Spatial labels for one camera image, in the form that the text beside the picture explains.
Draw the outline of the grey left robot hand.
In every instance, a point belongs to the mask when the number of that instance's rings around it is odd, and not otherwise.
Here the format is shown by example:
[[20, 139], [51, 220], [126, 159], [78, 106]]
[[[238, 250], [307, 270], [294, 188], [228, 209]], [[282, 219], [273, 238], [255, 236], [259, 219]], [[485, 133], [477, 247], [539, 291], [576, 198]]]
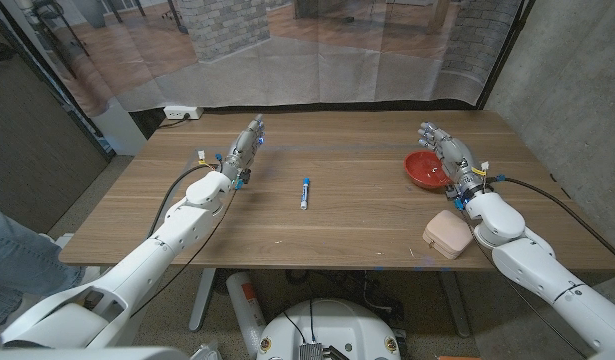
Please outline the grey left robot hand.
[[258, 148], [264, 143], [263, 115], [257, 114], [231, 144], [221, 167], [221, 173], [232, 183], [253, 164]]

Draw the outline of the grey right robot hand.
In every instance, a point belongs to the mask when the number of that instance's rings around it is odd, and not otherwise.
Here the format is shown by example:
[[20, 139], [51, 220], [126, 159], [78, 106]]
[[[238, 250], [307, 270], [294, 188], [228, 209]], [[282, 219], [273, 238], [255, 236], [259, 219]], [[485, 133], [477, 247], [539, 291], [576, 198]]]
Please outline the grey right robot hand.
[[467, 145], [431, 122], [421, 123], [418, 134], [420, 145], [436, 155], [442, 170], [452, 181], [450, 198], [466, 203], [478, 192], [486, 192], [487, 171], [476, 161]]

